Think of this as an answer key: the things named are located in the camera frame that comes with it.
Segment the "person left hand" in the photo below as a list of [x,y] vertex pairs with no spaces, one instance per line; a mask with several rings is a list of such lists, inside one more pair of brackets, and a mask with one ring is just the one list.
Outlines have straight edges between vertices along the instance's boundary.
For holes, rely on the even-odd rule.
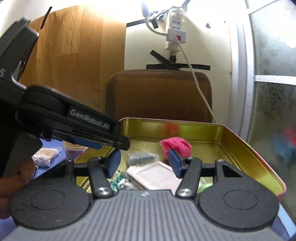
[[35,176],[36,166],[33,160],[26,161],[20,172],[14,176],[1,178],[1,219],[10,216],[9,200],[14,192],[29,183]]

